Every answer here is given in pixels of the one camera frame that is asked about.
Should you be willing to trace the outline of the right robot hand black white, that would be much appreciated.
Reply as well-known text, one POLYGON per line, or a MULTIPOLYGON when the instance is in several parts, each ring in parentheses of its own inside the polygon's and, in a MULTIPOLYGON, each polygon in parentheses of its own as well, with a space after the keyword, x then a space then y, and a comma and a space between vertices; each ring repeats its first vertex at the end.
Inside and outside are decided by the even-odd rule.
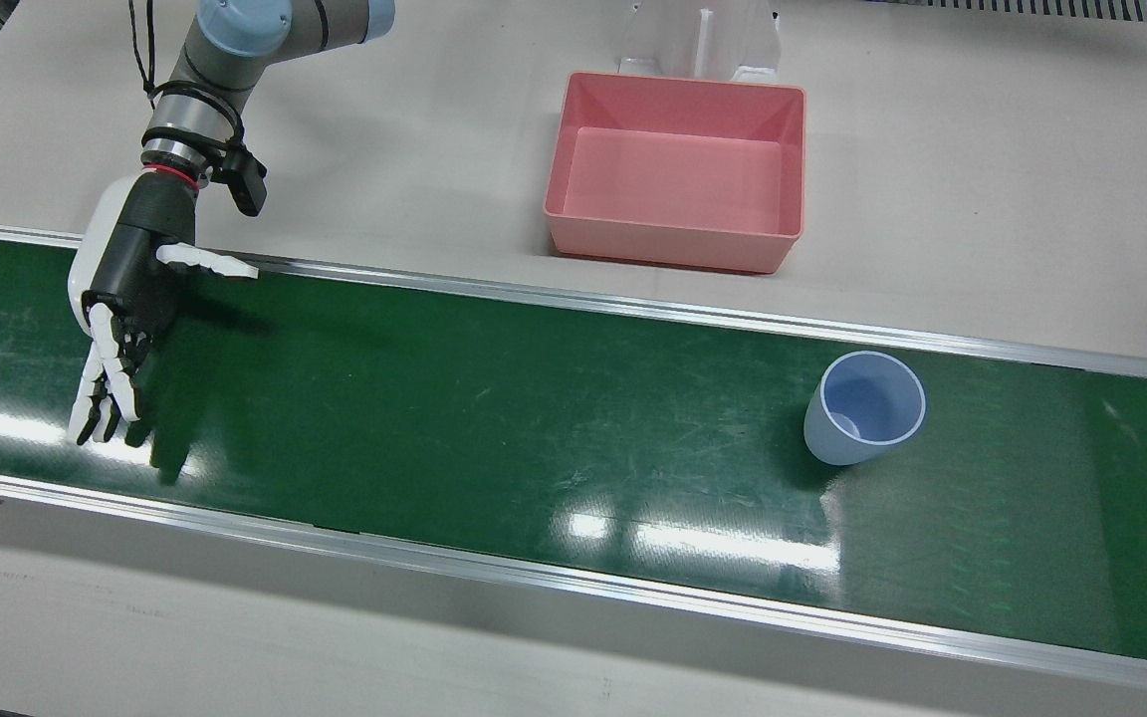
POLYGON ((89 353, 70 410, 69 443, 109 443, 141 420, 135 376, 171 327, 188 272, 255 280, 258 268, 195 244, 198 185, 181 169, 147 164, 102 192, 67 296, 89 353))

